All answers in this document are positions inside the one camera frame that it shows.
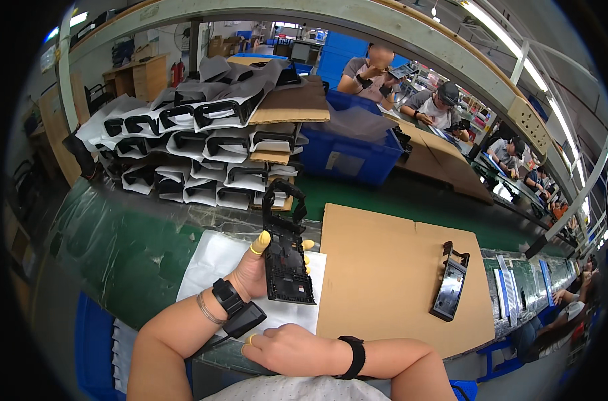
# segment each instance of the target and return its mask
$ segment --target ceiling light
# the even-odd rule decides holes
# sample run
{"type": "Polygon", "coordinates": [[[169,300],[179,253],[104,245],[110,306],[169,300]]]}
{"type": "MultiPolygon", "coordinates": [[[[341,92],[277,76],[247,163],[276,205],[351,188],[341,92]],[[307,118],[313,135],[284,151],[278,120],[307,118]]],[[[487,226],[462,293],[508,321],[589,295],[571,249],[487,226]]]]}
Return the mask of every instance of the ceiling light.
{"type": "Polygon", "coordinates": [[[75,15],[70,18],[70,28],[75,26],[76,24],[80,24],[88,18],[88,12],[81,13],[79,15],[75,15]]]}

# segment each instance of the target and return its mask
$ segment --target stacked packaged parts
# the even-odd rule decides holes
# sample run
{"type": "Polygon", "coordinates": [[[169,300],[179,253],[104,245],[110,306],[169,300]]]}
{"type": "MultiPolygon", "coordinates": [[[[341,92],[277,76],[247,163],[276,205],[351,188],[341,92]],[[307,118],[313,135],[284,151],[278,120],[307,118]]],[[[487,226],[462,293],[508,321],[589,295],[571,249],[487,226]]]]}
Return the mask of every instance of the stacked packaged parts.
{"type": "MultiPolygon", "coordinates": [[[[216,56],[204,59],[198,80],[164,89],[153,102],[128,95],[111,101],[76,136],[88,151],[99,152],[126,190],[149,195],[155,189],[161,199],[247,209],[261,204],[274,178],[293,182],[300,168],[289,157],[308,143],[301,122],[274,122],[275,114],[288,116],[284,109],[269,123],[252,121],[255,111],[282,89],[295,101],[299,92],[287,91],[307,85],[323,91],[314,81],[297,76],[290,60],[241,65],[216,56]]],[[[316,121],[328,120],[326,107],[318,111],[316,121]]],[[[291,204],[277,194],[275,206],[291,204]]]]}

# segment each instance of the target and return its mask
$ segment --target blue stool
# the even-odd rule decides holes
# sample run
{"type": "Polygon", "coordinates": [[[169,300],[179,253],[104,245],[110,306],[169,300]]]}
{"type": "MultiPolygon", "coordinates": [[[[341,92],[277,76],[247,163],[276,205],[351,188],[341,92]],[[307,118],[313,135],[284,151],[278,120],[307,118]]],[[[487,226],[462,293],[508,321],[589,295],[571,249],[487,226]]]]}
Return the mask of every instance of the blue stool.
{"type": "Polygon", "coordinates": [[[473,380],[450,380],[451,388],[458,401],[474,401],[478,394],[478,386],[473,380]]]}
{"type": "Polygon", "coordinates": [[[493,343],[491,345],[486,346],[485,348],[476,351],[477,354],[486,354],[487,355],[487,374],[485,376],[479,377],[476,379],[476,383],[482,383],[486,381],[490,381],[495,379],[496,377],[500,377],[502,375],[506,375],[509,372],[513,372],[518,369],[520,366],[524,365],[524,363],[520,362],[518,358],[511,358],[508,361],[504,361],[503,363],[499,363],[496,366],[492,365],[492,351],[501,350],[511,346],[511,336],[507,336],[504,341],[498,341],[497,343],[493,343]]]}

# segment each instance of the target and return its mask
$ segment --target white t-shirt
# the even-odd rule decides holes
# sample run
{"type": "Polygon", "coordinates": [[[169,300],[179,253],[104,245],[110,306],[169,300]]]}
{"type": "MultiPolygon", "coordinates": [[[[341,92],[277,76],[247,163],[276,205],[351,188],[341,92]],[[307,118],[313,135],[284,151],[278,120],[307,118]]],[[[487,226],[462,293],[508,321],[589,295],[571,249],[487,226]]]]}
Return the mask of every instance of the white t-shirt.
{"type": "Polygon", "coordinates": [[[203,401],[243,400],[389,400],[375,387],[357,379],[339,380],[331,376],[259,376],[228,386],[203,401]]]}

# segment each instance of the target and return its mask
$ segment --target cap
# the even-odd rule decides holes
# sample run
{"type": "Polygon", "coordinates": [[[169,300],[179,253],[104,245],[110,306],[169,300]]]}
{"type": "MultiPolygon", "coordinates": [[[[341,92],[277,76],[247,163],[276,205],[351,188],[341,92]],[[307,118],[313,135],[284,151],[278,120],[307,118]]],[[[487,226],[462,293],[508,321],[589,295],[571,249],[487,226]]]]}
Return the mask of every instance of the cap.
{"type": "Polygon", "coordinates": [[[525,151],[525,142],[521,138],[514,138],[511,143],[516,147],[516,157],[522,160],[522,153],[525,151]]]}
{"type": "Polygon", "coordinates": [[[458,101],[458,87],[451,81],[447,81],[440,85],[437,89],[437,97],[443,101],[445,105],[455,106],[455,102],[458,101]]]}

